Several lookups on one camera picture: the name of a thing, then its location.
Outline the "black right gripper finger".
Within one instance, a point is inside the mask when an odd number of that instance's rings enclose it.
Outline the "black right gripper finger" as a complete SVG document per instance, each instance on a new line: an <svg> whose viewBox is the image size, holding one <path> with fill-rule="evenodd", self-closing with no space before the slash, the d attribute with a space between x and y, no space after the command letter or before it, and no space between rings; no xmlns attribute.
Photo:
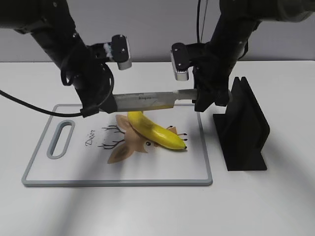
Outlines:
<svg viewBox="0 0 315 236"><path fill-rule="evenodd" d="M215 96L205 90L197 90L197 97L193 99L195 112L204 112L206 111L215 101Z"/></svg>
<svg viewBox="0 0 315 236"><path fill-rule="evenodd" d="M229 103L229 89L217 90L214 104L220 107L226 107Z"/></svg>

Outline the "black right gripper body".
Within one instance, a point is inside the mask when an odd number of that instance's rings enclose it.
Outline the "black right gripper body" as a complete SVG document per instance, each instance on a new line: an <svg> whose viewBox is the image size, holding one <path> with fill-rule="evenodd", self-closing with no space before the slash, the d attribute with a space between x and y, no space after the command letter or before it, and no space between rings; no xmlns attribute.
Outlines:
<svg viewBox="0 0 315 236"><path fill-rule="evenodd" d="M193 43L188 45L188 53L198 94L229 95L229 76L238 58L236 44Z"/></svg>

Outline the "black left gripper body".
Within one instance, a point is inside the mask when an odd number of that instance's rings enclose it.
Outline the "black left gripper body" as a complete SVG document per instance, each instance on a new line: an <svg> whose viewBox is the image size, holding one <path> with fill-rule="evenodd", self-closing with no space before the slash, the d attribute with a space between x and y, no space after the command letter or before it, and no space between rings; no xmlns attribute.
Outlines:
<svg viewBox="0 0 315 236"><path fill-rule="evenodd" d="M64 86L74 86L83 108L116 107L113 73L83 42L60 46L60 77Z"/></svg>

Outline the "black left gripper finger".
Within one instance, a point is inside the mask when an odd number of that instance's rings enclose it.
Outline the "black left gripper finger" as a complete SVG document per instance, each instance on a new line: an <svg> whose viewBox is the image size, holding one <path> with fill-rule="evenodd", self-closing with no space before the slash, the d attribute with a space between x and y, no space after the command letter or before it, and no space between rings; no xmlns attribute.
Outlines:
<svg viewBox="0 0 315 236"><path fill-rule="evenodd" d="M106 112L108 114L114 113L117 111L117 103L115 101L114 95L110 95L101 105L92 103L89 105L84 105L81 109L82 117L89 117L99 112Z"/></svg>

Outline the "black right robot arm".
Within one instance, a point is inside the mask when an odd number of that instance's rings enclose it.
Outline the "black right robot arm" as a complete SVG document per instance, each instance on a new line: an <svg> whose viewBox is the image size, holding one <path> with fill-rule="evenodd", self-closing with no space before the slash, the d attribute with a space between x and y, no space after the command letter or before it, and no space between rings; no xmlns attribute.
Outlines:
<svg viewBox="0 0 315 236"><path fill-rule="evenodd" d="M188 46L197 89L195 111L228 104L230 74L248 51L249 38L261 22L297 23L314 11L313 0L221 0L220 17L210 41Z"/></svg>

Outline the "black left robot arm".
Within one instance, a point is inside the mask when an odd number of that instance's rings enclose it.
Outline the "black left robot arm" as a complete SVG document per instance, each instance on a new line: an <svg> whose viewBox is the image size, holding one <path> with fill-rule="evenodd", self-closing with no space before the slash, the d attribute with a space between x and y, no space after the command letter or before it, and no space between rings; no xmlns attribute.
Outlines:
<svg viewBox="0 0 315 236"><path fill-rule="evenodd" d="M62 118L88 117L118 110L113 95L114 76L76 30L65 0L2 0L0 27L30 34L60 70L64 86L74 86L82 109L64 114L36 107L8 93L1 95L32 110Z"/></svg>

